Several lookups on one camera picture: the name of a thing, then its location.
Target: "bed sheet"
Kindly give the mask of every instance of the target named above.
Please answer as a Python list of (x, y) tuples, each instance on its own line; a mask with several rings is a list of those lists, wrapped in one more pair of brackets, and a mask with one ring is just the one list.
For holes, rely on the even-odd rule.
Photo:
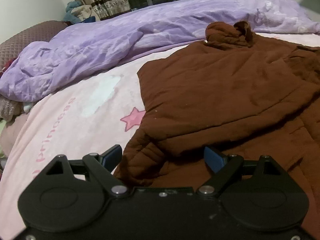
[[(320, 46), (315, 34), (260, 34)], [(9, 240), (25, 226), (17, 200), (30, 181), (57, 154), (81, 159), (114, 144), (125, 147), (144, 115), (137, 71), (185, 46), (139, 58), (98, 74), (38, 102), (12, 148), (0, 181), (0, 237)]]

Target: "pile of clothes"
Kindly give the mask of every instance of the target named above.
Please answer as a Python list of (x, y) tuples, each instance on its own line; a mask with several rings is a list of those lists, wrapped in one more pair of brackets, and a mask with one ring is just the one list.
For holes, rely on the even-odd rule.
[(79, 1), (72, 1), (66, 7), (63, 21), (71, 24), (90, 23), (100, 21), (100, 18), (91, 5), (82, 5)]

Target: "blue plush toy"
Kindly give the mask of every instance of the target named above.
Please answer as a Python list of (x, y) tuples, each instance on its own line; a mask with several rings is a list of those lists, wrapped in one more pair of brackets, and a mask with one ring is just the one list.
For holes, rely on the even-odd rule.
[(72, 15), (71, 11), (73, 8), (77, 8), (81, 5), (82, 5), (81, 2), (79, 2), (79, 1), (69, 2), (66, 7), (66, 15), (63, 18), (63, 21), (64, 22), (71, 22), (72, 24), (80, 23), (81, 20), (78, 17)]

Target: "blue gripper pad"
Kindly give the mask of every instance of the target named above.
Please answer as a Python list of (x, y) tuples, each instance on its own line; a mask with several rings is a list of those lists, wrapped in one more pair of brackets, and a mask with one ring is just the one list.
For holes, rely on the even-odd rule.
[(204, 161), (214, 173), (217, 173), (227, 164), (228, 158), (217, 149), (206, 146), (204, 148)]

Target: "bed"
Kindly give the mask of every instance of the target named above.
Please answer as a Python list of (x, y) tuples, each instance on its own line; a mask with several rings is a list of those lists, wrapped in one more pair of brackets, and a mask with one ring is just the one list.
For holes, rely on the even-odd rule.
[[(241, 5), (243, 11), (234, 10), (235, 2)], [(12, 239), (24, 229), (17, 209), (18, 197), (54, 156), (65, 154), (68, 159), (81, 159), (90, 152), (102, 153), (115, 144), (125, 148), (145, 114), (138, 70), (146, 62), (167, 58), (191, 42), (204, 40), (203, 31), (210, 22), (221, 20), (231, 24), (245, 19), (251, 22), (253, 30), (261, 36), (320, 47), (320, 36), (317, 35), (320, 33), (320, 24), (307, 19), (299, 6), (290, 0), (198, 0), (193, 4), (201, 4), (200, 14), (187, 15), (183, 9), (189, 8), (189, 11), (192, 11), (191, 4), (188, 4), (188, 0), (177, 1), (132, 12), (136, 19), (142, 14), (150, 17), (145, 22), (140, 21), (143, 26), (134, 29), (126, 22), (131, 18), (123, 18), (129, 16), (122, 15), (110, 20), (108, 27), (114, 28), (114, 32), (108, 35), (105, 35), (103, 22), (86, 24), (73, 27), (72, 32), (67, 32), (68, 29), (60, 32), (49, 43), (32, 43), (23, 50), (10, 67), (8, 79), (5, 82), (0, 80), (0, 93), (17, 101), (40, 101), (33, 107), (15, 140), (0, 182), (2, 239)], [(217, 8), (214, 12), (210, 9), (212, 4)], [(193, 6), (194, 10), (199, 10), (196, 5)], [(249, 7), (253, 8), (253, 13), (244, 9)], [(171, 18), (161, 15), (161, 18), (165, 19), (162, 22), (159, 16), (152, 18), (152, 10), (162, 13), (169, 8), (180, 15), (171, 15)], [(221, 17), (225, 11), (228, 11), (229, 15)], [(119, 27), (118, 24), (123, 22), (123, 26)], [(80, 44), (84, 41), (77, 35), (90, 33), (92, 29), (99, 30), (97, 33), (102, 32), (102, 38), (108, 37), (109, 43), (106, 46), (105, 43), (99, 43), (100, 47), (92, 47), (84, 57), (83, 50), (78, 53), (83, 49)], [(125, 42), (118, 44), (118, 39)], [(63, 46), (58, 45), (61, 41), (65, 42)], [(104, 55), (102, 59), (90, 56), (90, 53), (97, 49), (100, 50), (100, 55)], [(112, 49), (113, 53), (106, 54), (108, 49)], [(36, 69), (32, 75), (29, 73), (33, 78), (16, 82), (13, 76), (19, 80), (23, 78), (24, 64), (34, 55), (35, 50), (42, 54), (33, 58), (33, 67), (38, 67), (34, 62), (49, 62), (45, 66), (46, 72), (38, 75)], [(57, 63), (56, 57), (63, 50), (64, 58)], [(73, 64), (74, 55), (77, 55), (79, 68), (70, 71), (67, 77), (55, 76), (55, 71), (61, 71), (61, 68)], [(87, 66), (86, 69), (81, 69), (83, 65)], [(46, 75), (49, 76), (48, 82), (43, 78)], [(308, 223), (317, 228), (316, 221), (309, 220)]]

